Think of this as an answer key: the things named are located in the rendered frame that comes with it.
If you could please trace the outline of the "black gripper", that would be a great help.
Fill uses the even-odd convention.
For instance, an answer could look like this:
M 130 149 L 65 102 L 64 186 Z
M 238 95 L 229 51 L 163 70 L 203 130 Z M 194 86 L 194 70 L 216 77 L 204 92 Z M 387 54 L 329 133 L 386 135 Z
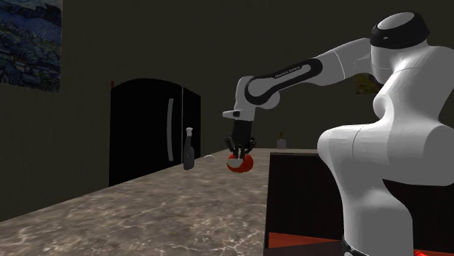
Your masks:
M 236 146 L 242 145 L 242 157 L 250 154 L 252 149 L 257 145 L 255 138 L 251 136 L 252 122 L 235 120 L 231 137 L 227 137 L 224 141 L 228 149 L 236 155 Z

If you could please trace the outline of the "red and white bowl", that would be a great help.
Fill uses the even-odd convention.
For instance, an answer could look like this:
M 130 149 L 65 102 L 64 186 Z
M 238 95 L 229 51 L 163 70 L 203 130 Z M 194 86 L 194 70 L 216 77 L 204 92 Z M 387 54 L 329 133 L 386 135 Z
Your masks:
M 228 169 L 237 173 L 249 172 L 253 168 L 253 165 L 254 160 L 249 154 L 244 156 L 241 164 L 239 163 L 239 159 L 236 159 L 233 154 L 228 157 L 228 161 L 226 162 Z

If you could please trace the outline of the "dark grey spray bottle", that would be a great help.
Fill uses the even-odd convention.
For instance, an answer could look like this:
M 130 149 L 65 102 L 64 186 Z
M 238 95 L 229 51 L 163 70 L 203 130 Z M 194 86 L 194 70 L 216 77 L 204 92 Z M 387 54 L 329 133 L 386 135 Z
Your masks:
M 192 138 L 192 127 L 186 128 L 186 141 L 183 150 L 183 168 L 184 170 L 190 170 L 194 167 L 194 149 L 191 146 Z

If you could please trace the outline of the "dark red robot stand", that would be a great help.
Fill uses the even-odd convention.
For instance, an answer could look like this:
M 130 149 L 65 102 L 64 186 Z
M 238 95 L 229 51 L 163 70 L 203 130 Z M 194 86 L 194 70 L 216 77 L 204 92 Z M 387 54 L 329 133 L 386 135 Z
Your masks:
M 415 251 L 454 256 L 454 184 L 385 181 L 413 217 Z M 272 152 L 263 256 L 341 256 L 342 203 L 317 153 Z

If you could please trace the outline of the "black refrigerator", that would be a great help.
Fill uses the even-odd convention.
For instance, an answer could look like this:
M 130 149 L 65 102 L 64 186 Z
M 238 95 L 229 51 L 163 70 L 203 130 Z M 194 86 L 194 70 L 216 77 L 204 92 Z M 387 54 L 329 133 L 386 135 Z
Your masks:
M 201 156 L 201 97 L 160 79 L 133 79 L 111 89 L 109 185 L 183 163 L 186 129 Z

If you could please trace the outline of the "blue landscape wall picture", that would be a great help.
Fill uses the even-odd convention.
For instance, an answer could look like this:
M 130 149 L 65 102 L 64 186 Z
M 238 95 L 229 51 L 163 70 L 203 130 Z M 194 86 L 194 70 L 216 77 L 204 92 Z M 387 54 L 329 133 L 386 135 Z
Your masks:
M 0 83 L 60 92 L 63 0 L 0 0 Z

